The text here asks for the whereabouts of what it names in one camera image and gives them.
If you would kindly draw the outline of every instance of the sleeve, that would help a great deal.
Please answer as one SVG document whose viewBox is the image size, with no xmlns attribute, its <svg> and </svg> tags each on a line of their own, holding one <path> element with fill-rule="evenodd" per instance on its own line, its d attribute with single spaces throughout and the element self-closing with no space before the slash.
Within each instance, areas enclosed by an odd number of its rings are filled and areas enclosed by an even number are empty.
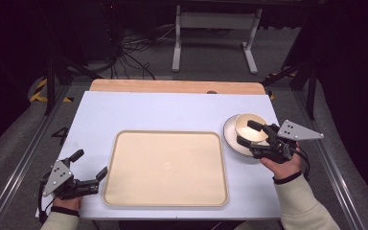
<svg viewBox="0 0 368 230">
<path fill-rule="evenodd" d="M 75 230 L 79 224 L 79 212 L 52 207 L 49 217 L 44 222 L 41 230 Z"/>
<path fill-rule="evenodd" d="M 303 175 L 284 183 L 275 184 L 280 201 L 281 220 L 291 229 L 339 229 L 328 210 L 314 197 Z"/>
</svg>

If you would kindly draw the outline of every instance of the wooden tray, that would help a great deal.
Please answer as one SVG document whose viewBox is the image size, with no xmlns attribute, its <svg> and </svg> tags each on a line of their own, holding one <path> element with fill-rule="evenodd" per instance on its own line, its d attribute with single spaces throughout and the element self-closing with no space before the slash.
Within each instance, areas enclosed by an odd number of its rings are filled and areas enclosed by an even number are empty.
<svg viewBox="0 0 368 230">
<path fill-rule="evenodd" d="M 215 132 L 120 132 L 103 200 L 112 206 L 221 206 L 228 199 Z"/>
</svg>

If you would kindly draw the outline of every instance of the metal stand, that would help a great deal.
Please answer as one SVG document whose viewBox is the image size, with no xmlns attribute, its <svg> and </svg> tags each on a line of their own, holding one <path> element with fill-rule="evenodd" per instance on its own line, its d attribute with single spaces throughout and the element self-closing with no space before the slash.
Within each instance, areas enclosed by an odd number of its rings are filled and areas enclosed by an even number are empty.
<svg viewBox="0 0 368 230">
<path fill-rule="evenodd" d="M 180 69 L 181 57 L 181 28 L 208 28 L 208 29 L 233 29 L 249 30 L 250 36 L 247 42 L 242 44 L 247 65 L 251 74 L 257 74 L 255 60 L 250 48 L 258 29 L 262 10 L 249 14 L 233 13 L 205 13 L 205 12 L 181 12 L 177 6 L 175 18 L 175 45 L 172 57 L 172 71 L 178 72 Z"/>
</svg>

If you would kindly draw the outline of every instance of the human hand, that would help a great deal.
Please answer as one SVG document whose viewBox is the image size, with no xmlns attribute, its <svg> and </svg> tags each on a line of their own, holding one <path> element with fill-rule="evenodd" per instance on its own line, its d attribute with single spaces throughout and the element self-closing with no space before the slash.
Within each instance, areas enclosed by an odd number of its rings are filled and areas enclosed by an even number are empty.
<svg viewBox="0 0 368 230">
<path fill-rule="evenodd" d="M 292 155 L 290 161 L 287 161 L 283 164 L 277 164 L 276 162 L 265 157 L 260 161 L 264 166 L 274 173 L 274 178 L 277 180 L 287 178 L 301 171 L 301 157 L 295 153 Z"/>
<path fill-rule="evenodd" d="M 53 206 L 78 211 L 81 207 L 81 201 L 82 201 L 82 196 L 75 197 L 72 199 L 56 198 L 55 201 L 53 201 Z"/>
</svg>

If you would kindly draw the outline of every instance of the white table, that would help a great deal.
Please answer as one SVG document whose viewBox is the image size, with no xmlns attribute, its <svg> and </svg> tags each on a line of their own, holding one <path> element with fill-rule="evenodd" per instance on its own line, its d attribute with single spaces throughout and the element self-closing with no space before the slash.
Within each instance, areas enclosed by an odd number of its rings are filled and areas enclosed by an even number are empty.
<svg viewBox="0 0 368 230">
<path fill-rule="evenodd" d="M 86 196 L 82 219 L 278 219 L 280 207 L 272 172 L 258 160 L 232 150 L 223 126 L 236 114 L 256 113 L 278 124 L 267 95 L 85 92 L 58 159 L 83 149 L 71 165 L 88 180 L 109 163 L 115 137 L 125 129 L 214 131 L 221 137 L 227 173 L 228 202 L 221 207 L 111 207 L 104 204 L 104 182 Z M 43 206 L 50 198 L 43 200 Z"/>
</svg>

